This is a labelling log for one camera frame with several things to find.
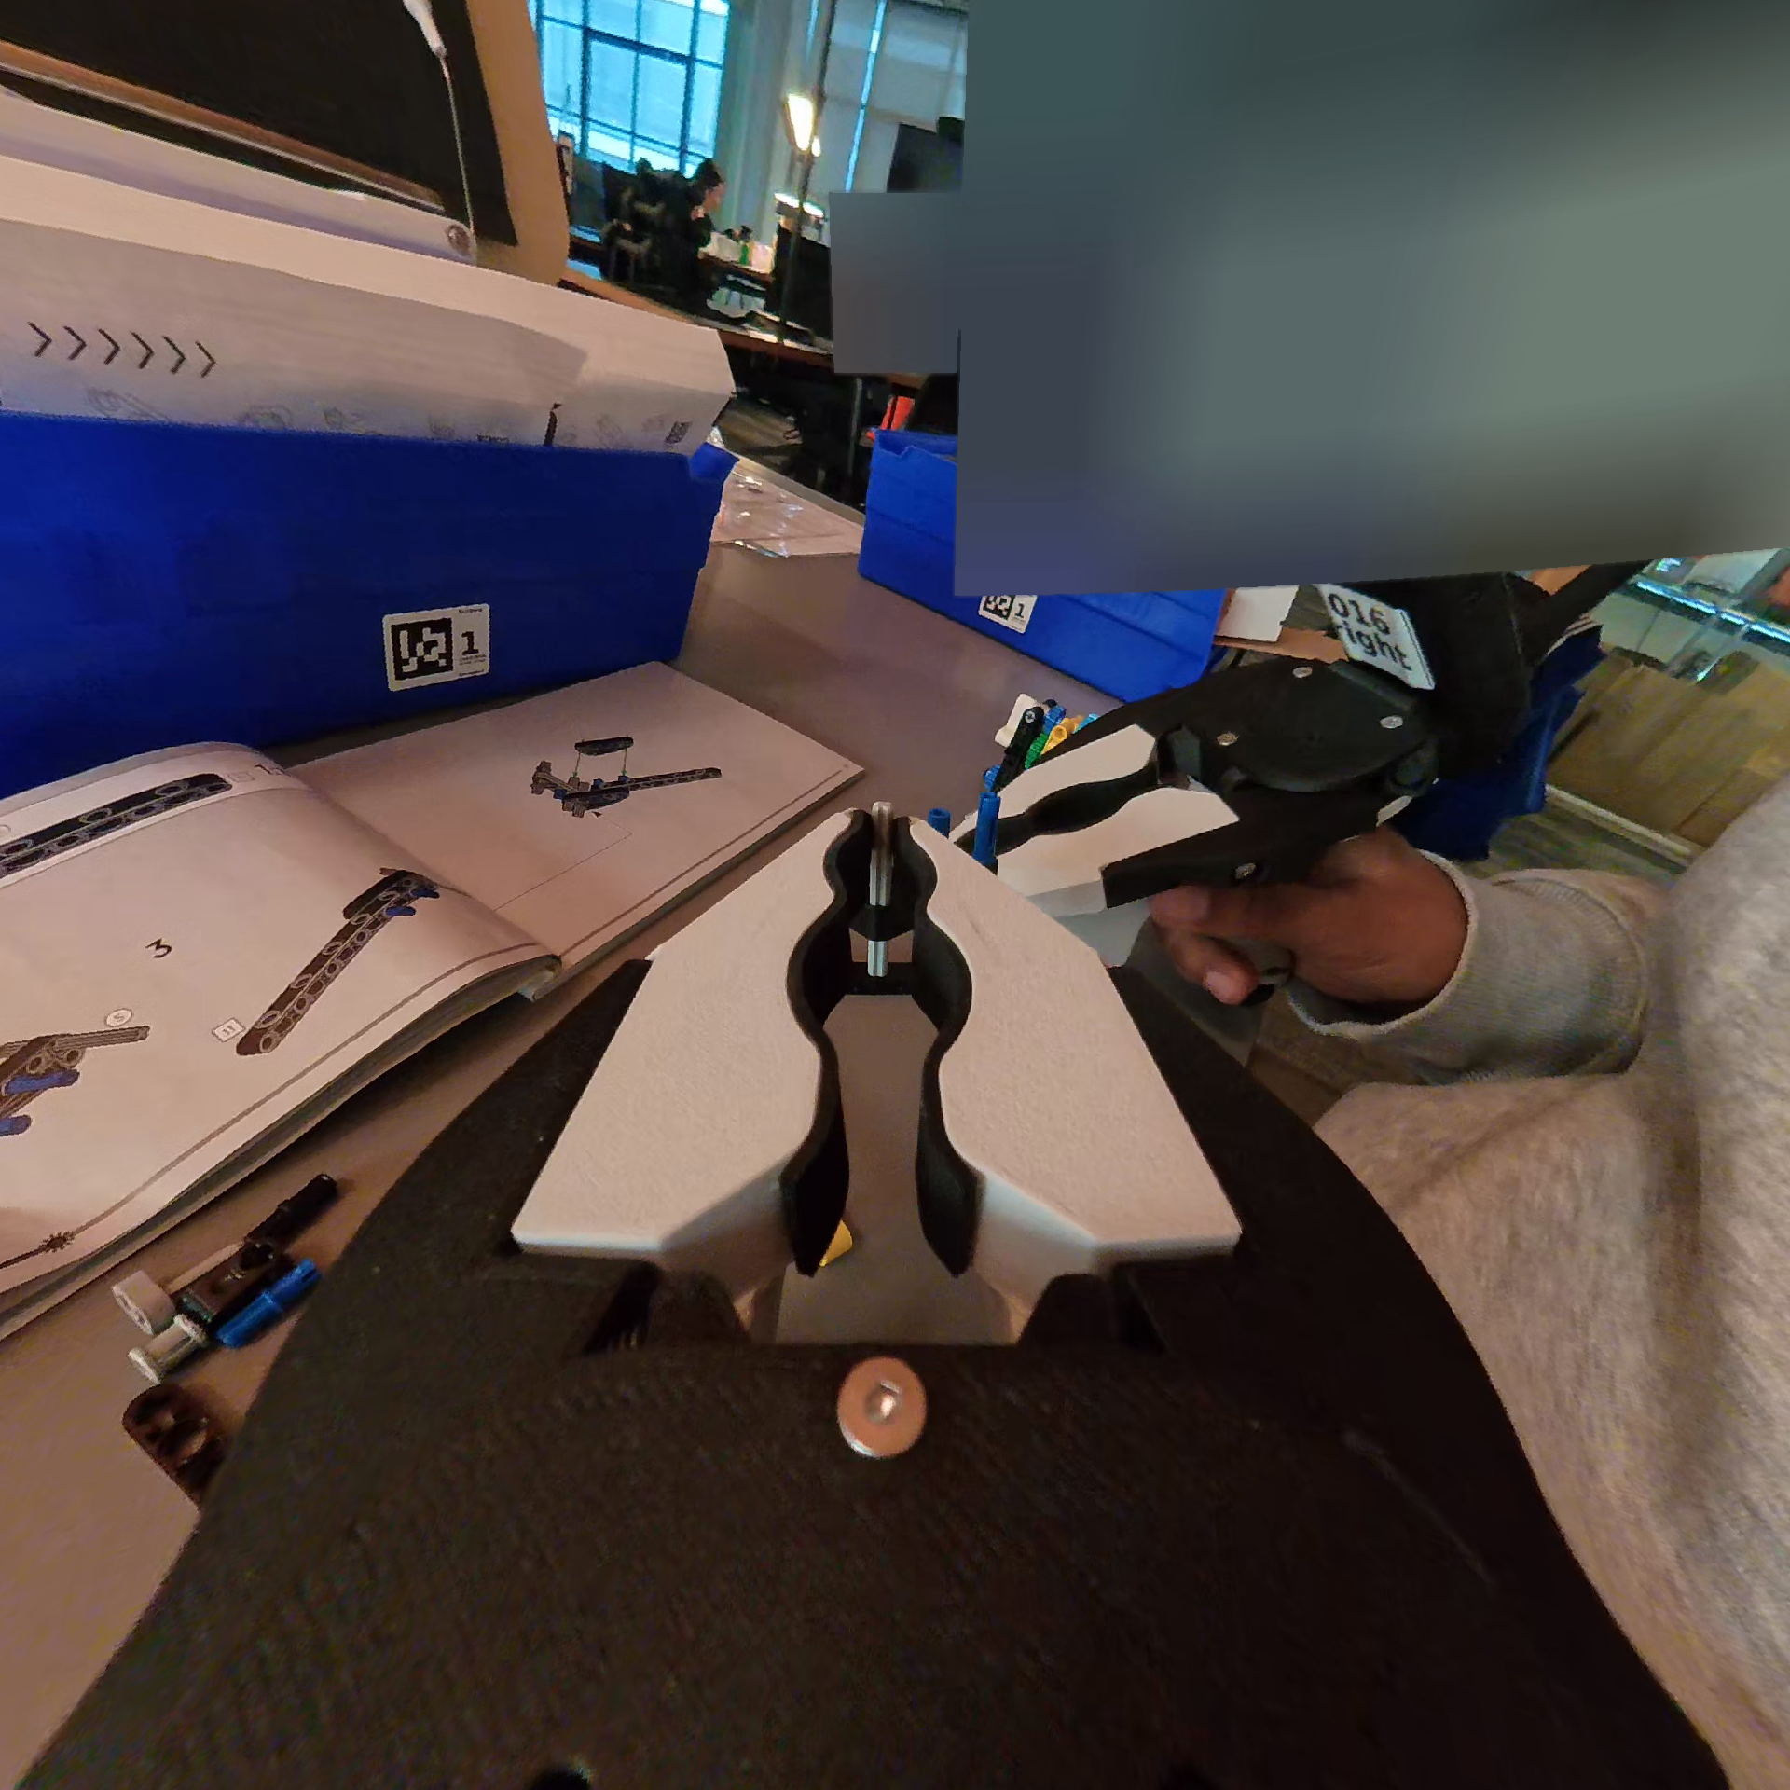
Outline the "pile of coloured lego pieces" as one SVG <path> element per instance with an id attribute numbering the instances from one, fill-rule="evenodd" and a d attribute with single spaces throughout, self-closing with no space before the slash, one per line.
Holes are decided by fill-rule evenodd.
<path id="1" fill-rule="evenodd" d="M 1027 773 L 1043 753 L 1069 745 L 1079 728 L 1094 724 L 1098 710 L 1069 710 L 1056 701 L 1035 701 L 1020 693 L 996 728 L 1001 757 L 980 778 L 980 796 L 1003 796 L 1020 773 Z"/>

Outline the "white barcode booklet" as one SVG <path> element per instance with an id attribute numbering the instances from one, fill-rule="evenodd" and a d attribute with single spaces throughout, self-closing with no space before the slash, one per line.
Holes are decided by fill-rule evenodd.
<path id="1" fill-rule="evenodd" d="M 556 288 L 559 329 L 580 350 L 559 442 L 590 453 L 692 456 L 730 409 L 736 381 L 715 329 L 683 313 Z"/>

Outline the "person's right forearm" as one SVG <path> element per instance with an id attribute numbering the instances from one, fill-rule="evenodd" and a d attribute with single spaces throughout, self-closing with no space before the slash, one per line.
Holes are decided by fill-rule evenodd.
<path id="1" fill-rule="evenodd" d="M 1595 1074 L 1638 1053 L 1670 882 L 1608 870 L 1478 877 L 1428 852 L 1409 852 L 1409 865 L 1457 912 L 1449 972 L 1423 972 L 1423 995 L 1375 999 L 1291 981 L 1307 1033 L 1420 1085 Z"/>

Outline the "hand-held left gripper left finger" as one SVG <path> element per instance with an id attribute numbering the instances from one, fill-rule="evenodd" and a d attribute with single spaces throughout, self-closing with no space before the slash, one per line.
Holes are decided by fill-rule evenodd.
<path id="1" fill-rule="evenodd" d="M 779 1328 L 796 1243 L 779 1176 L 815 1134 L 823 1024 L 796 1017 L 791 962 L 860 870 L 845 810 L 668 937 L 638 981 L 511 1238 L 529 1258 L 609 1258 L 712 1275 L 750 1337 Z"/>

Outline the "large blue plastic bin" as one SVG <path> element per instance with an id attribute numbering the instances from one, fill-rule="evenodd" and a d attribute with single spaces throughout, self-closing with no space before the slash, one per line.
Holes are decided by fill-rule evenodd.
<path id="1" fill-rule="evenodd" d="M 4 796 L 674 661 L 730 470 L 4 415 Z"/>

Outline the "person's grey sweatshirt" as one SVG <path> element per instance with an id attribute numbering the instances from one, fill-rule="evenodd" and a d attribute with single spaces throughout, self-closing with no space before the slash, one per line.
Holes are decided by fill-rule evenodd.
<path id="1" fill-rule="evenodd" d="M 1615 1073 L 1320 1121 L 1457 1312 L 1606 1604 L 1788 1787 L 1788 782 L 1677 882 Z"/>

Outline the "clear plastic bag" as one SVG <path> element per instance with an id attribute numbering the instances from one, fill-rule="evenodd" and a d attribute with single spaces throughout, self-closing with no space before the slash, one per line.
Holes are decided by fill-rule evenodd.
<path id="1" fill-rule="evenodd" d="M 712 545 L 734 545 L 759 556 L 851 556 L 863 542 L 860 509 L 838 505 L 806 485 L 784 481 L 770 468 L 736 458 L 721 485 L 721 505 L 712 524 Z"/>

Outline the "black panel tan frame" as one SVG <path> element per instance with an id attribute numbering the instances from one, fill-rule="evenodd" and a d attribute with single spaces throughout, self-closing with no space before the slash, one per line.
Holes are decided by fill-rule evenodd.
<path id="1" fill-rule="evenodd" d="M 529 2 L 4 2 L 4 155 L 535 285 L 568 267 Z"/>

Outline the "black lego connector block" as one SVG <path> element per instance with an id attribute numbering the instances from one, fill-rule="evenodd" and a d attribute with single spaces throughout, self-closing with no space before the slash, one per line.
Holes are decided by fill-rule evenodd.
<path id="1" fill-rule="evenodd" d="M 248 1303 L 280 1283 L 292 1273 L 292 1253 L 262 1237 L 242 1238 L 242 1247 L 188 1283 L 177 1296 L 177 1312 L 209 1334 L 231 1323 Z"/>

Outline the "floor lamp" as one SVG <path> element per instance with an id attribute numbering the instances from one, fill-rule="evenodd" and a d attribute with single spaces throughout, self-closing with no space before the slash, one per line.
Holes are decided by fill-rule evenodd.
<path id="1" fill-rule="evenodd" d="M 796 208 L 789 223 L 784 243 L 784 277 L 779 277 L 779 316 L 777 339 L 791 339 L 791 324 L 804 332 L 816 329 L 816 313 L 823 311 L 819 334 L 833 332 L 833 248 L 811 238 L 811 185 L 819 159 L 819 117 L 823 117 L 823 80 L 816 78 L 806 92 L 789 92 L 789 135 L 796 149 Z"/>

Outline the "grey lego axle assembly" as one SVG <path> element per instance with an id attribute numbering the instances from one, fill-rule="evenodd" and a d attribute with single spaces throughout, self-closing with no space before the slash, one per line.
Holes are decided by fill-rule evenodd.
<path id="1" fill-rule="evenodd" d="M 877 798 L 833 852 L 833 870 L 845 895 L 845 981 L 844 995 L 915 995 L 913 960 L 898 960 L 898 939 L 913 939 L 913 877 L 898 842 L 895 802 Z"/>

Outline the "long blue lego pin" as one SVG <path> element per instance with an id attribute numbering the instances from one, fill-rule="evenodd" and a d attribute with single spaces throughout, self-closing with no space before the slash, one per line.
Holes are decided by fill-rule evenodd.
<path id="1" fill-rule="evenodd" d="M 219 1350 L 248 1350 L 274 1328 L 280 1328 L 321 1283 L 318 1262 L 292 1264 L 280 1279 L 262 1286 L 231 1321 L 224 1321 L 213 1337 Z"/>

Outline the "cardboard box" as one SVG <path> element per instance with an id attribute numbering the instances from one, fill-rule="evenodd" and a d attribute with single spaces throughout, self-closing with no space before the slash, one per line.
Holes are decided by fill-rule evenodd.
<path id="1" fill-rule="evenodd" d="M 1264 652 L 1314 662 L 1341 661 L 1341 640 L 1325 627 L 1296 627 L 1291 610 L 1302 586 L 1234 586 L 1225 592 L 1213 650 Z"/>

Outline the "white chevron print booklet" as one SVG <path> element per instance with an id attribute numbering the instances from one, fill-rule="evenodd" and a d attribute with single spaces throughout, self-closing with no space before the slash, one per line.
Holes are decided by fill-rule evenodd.
<path id="1" fill-rule="evenodd" d="M 4 223 L 4 413 L 542 445 L 589 355 L 439 301 Z"/>

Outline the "open lego instruction booklet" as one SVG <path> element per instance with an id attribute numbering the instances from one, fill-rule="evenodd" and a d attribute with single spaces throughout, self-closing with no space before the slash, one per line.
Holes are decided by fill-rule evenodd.
<path id="1" fill-rule="evenodd" d="M 668 662 L 4 798 L 4 1334 L 860 780 Z"/>

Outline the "dark brown lego liftarm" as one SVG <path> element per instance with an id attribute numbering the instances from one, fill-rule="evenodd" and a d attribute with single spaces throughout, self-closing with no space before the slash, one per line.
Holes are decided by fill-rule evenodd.
<path id="1" fill-rule="evenodd" d="M 202 1510 L 231 1453 L 234 1430 L 180 1380 L 162 1380 L 126 1407 L 127 1440 Z"/>

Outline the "stack of cardboard boxes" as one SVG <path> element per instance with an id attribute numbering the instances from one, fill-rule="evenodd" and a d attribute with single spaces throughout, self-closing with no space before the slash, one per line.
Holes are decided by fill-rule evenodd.
<path id="1" fill-rule="evenodd" d="M 1726 652 L 1680 666 L 1612 652 L 1581 686 L 1551 787 L 1693 847 L 1788 780 L 1788 661 Z"/>

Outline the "person's right hand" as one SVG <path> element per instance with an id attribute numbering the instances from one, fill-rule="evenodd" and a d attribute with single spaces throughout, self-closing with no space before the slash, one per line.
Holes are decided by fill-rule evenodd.
<path id="1" fill-rule="evenodd" d="M 1444 993 L 1468 939 L 1455 877 L 1391 827 L 1331 847 L 1302 882 L 1166 888 L 1150 919 L 1174 968 L 1225 1005 L 1257 995 L 1261 949 L 1320 995 L 1412 1008 Z"/>

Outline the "small blue plastic bin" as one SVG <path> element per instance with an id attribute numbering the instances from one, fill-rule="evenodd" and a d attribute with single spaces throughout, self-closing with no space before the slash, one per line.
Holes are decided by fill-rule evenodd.
<path id="1" fill-rule="evenodd" d="M 957 496 L 957 437 L 879 431 L 860 575 L 1123 702 L 1207 674 L 1220 592 L 957 593 Z"/>

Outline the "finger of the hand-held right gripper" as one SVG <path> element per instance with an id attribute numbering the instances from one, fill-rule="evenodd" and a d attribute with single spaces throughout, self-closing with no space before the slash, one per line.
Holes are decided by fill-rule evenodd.
<path id="1" fill-rule="evenodd" d="M 1161 740 L 1182 724 L 1189 701 L 1191 689 L 1163 689 L 1123 702 L 1043 753 L 1001 798 L 1001 852 L 1116 815 L 1134 796 L 1186 787 L 1163 770 Z"/>
<path id="2" fill-rule="evenodd" d="M 1079 919 L 1132 905 L 1109 895 L 1106 870 L 1132 857 L 1200 840 L 1236 824 L 1236 810 L 1202 787 L 1157 787 L 1134 796 L 1116 815 L 1075 830 L 1035 833 L 1003 851 L 996 876 L 1043 915 Z"/>

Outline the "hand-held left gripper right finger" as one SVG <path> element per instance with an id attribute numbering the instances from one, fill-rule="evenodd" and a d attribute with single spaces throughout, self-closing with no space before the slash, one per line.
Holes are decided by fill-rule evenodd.
<path id="1" fill-rule="evenodd" d="M 908 819 L 908 900 L 939 1262 L 1020 1334 L 1055 1279 L 1228 1258 L 1241 1214 L 1098 951 L 925 819 Z"/>

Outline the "black lego axle pin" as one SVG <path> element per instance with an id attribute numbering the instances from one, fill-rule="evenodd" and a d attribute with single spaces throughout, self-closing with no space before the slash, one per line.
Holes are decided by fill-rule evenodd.
<path id="1" fill-rule="evenodd" d="M 339 1199 L 339 1180 L 331 1173 L 313 1173 L 304 1190 L 286 1196 L 258 1225 L 242 1238 L 243 1250 L 280 1253 L 297 1243 L 331 1202 Z"/>

